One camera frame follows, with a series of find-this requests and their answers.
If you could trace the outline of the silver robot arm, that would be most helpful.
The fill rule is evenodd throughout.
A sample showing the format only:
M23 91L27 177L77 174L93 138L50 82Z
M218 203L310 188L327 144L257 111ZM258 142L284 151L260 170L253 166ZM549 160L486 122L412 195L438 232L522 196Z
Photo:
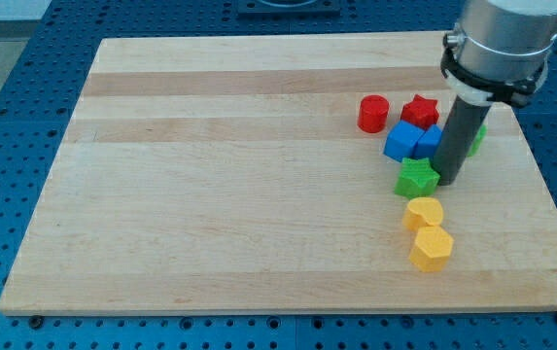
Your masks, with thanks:
M443 36L440 71L456 97L431 160L454 183L495 103L523 108L548 75L557 0L468 0Z

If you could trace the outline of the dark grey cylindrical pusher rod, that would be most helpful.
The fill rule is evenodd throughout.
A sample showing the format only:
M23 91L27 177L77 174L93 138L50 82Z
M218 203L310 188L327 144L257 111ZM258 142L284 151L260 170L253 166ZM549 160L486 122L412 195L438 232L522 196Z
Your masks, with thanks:
M489 110L490 106L476 106L461 97L455 98L431 160L440 186L454 183Z

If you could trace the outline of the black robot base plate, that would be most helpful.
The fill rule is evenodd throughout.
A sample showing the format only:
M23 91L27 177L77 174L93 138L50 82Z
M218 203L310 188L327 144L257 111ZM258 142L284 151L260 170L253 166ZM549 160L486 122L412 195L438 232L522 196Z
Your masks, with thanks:
M341 0L236 0L240 17L339 15Z

